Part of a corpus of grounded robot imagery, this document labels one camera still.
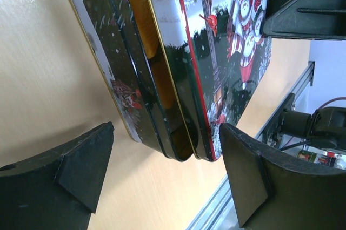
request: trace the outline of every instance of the snowman illustration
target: snowman illustration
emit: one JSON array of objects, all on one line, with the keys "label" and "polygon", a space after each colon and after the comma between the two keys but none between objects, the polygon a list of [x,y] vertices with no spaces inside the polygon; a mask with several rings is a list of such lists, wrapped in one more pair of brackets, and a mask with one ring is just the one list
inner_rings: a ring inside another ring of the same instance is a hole
[{"label": "snowman illustration", "polygon": [[267,0],[233,0],[227,25],[228,61],[235,52],[241,54],[242,88],[250,78],[256,46],[264,44],[260,33]]}]

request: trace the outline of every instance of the decorative tin box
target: decorative tin box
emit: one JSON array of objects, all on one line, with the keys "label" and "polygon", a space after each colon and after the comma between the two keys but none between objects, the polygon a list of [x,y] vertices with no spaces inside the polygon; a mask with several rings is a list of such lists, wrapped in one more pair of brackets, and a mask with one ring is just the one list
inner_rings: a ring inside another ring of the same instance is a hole
[{"label": "decorative tin box", "polygon": [[134,140],[179,161],[221,156],[270,60],[268,0],[72,0]]}]

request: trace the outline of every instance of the light wood surface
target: light wood surface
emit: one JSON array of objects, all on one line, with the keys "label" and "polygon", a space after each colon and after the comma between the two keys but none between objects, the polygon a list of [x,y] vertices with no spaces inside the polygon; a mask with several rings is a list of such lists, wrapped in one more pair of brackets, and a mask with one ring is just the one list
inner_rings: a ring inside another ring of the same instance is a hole
[{"label": "light wood surface", "polygon": [[[185,229],[225,175],[133,142],[68,0],[0,0],[0,166],[112,121],[115,142],[89,229]],[[274,40],[239,128],[254,136],[308,61],[309,42]]]}]

